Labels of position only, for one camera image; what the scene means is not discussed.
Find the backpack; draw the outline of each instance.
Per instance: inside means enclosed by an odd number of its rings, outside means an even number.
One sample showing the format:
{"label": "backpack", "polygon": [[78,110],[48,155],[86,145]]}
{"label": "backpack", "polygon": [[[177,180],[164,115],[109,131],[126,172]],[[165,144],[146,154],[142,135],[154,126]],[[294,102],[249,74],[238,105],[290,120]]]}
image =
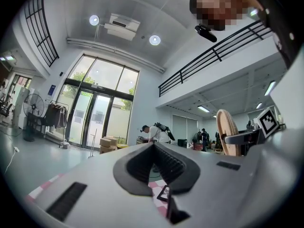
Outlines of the backpack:
{"label": "backpack", "polygon": [[154,126],[158,127],[162,132],[167,132],[167,135],[169,136],[169,138],[172,139],[173,141],[175,141],[175,138],[173,137],[169,127],[162,125],[161,123],[155,123]]}

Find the air conditioner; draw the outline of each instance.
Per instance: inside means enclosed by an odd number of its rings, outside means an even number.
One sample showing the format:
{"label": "air conditioner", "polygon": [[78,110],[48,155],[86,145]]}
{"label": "air conditioner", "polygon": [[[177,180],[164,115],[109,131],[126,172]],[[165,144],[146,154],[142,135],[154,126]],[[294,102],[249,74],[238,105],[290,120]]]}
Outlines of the air conditioner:
{"label": "air conditioner", "polygon": [[134,19],[112,14],[109,23],[104,24],[104,28],[108,30],[107,32],[110,35],[132,41],[139,25],[140,22]]}

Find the black railing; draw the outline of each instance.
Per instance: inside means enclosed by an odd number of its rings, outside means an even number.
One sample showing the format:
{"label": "black railing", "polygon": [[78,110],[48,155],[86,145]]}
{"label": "black railing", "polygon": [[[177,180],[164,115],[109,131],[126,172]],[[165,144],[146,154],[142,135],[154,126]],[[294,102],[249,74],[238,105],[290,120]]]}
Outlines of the black railing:
{"label": "black railing", "polygon": [[28,0],[24,7],[24,13],[33,40],[43,59],[51,67],[59,56],[48,30],[44,13],[44,0]]}
{"label": "black railing", "polygon": [[182,69],[163,82],[159,88],[159,97],[164,95],[173,87],[183,84],[189,77],[199,72],[203,68],[227,58],[230,53],[236,52],[241,47],[248,45],[256,39],[263,40],[271,30],[266,28],[261,21],[255,21],[243,27],[219,43],[215,44],[207,51],[189,62]]}

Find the hanging clothes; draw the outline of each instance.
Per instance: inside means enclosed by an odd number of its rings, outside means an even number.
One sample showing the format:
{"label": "hanging clothes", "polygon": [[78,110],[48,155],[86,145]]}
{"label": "hanging clothes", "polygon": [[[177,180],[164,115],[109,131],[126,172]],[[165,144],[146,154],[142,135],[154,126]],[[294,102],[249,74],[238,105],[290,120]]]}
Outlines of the hanging clothes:
{"label": "hanging clothes", "polygon": [[55,128],[65,127],[67,123],[67,109],[63,106],[60,111],[57,112]]}
{"label": "hanging clothes", "polygon": [[44,118],[45,126],[65,127],[67,124],[67,109],[59,104],[49,104]]}

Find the ceiling light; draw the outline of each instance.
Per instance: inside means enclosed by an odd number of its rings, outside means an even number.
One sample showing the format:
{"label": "ceiling light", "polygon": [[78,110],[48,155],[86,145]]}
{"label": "ceiling light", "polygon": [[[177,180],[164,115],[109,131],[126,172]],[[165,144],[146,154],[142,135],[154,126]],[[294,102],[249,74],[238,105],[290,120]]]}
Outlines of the ceiling light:
{"label": "ceiling light", "polygon": [[257,14],[257,9],[252,10],[252,11],[250,12],[250,16],[254,16],[254,15],[256,15],[256,14]]}
{"label": "ceiling light", "polygon": [[97,16],[97,15],[92,15],[91,17],[90,17],[90,24],[91,25],[98,25],[98,23],[99,23],[99,17]]}
{"label": "ceiling light", "polygon": [[157,46],[161,42],[161,38],[157,35],[153,35],[149,39],[150,43],[154,46]]}
{"label": "ceiling light", "polygon": [[276,84],[276,82],[275,82],[275,81],[271,81],[271,82],[270,82],[270,84],[269,84],[269,86],[268,86],[268,89],[266,90],[266,92],[265,92],[265,95],[264,95],[264,96],[266,96],[266,95],[269,95],[269,94],[270,94],[270,91],[273,89],[273,87],[275,86],[275,84]]}
{"label": "ceiling light", "polygon": [[206,108],[202,107],[201,105],[198,106],[198,108],[199,108],[200,110],[204,111],[204,112],[209,112],[209,110],[207,110]]}
{"label": "ceiling light", "polygon": [[262,103],[259,103],[259,104],[257,105],[256,109],[260,108],[261,105],[262,105]]}

